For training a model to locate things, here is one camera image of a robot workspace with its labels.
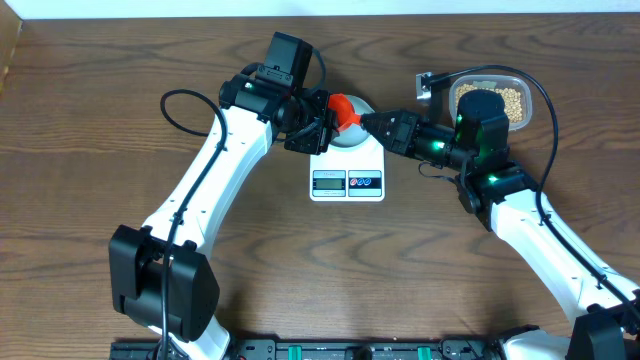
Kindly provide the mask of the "orange measuring scoop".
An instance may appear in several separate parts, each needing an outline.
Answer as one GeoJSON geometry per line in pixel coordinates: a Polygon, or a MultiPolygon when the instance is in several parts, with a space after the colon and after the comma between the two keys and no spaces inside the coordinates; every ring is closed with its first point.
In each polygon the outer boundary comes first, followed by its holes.
{"type": "Polygon", "coordinates": [[[347,131],[352,126],[361,125],[361,116],[355,112],[354,105],[344,94],[332,94],[329,97],[328,108],[336,113],[339,133],[347,131]]]}

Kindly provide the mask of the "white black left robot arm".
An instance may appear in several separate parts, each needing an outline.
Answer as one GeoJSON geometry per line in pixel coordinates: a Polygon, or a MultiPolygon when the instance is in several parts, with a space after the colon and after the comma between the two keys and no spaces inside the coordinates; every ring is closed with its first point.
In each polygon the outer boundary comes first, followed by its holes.
{"type": "Polygon", "coordinates": [[[214,113],[203,147],[140,228],[119,226],[108,257],[114,309],[159,333],[150,359],[221,359],[230,333],[215,317],[220,288],[209,264],[234,198],[273,144],[319,155],[337,129],[330,92],[247,73],[223,83],[219,100],[192,90],[214,113]]]}

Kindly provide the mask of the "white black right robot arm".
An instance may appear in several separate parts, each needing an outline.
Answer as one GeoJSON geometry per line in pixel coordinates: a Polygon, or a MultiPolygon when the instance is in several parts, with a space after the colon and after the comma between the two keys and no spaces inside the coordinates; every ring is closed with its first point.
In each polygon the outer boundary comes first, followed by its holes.
{"type": "Polygon", "coordinates": [[[452,128],[406,110],[366,114],[360,123],[385,150],[456,171],[452,181],[465,210],[525,260],[572,328],[568,337],[537,326],[512,329],[485,358],[638,358],[638,285],[599,258],[553,210],[541,184],[510,159],[500,95],[463,95],[452,128]]]}

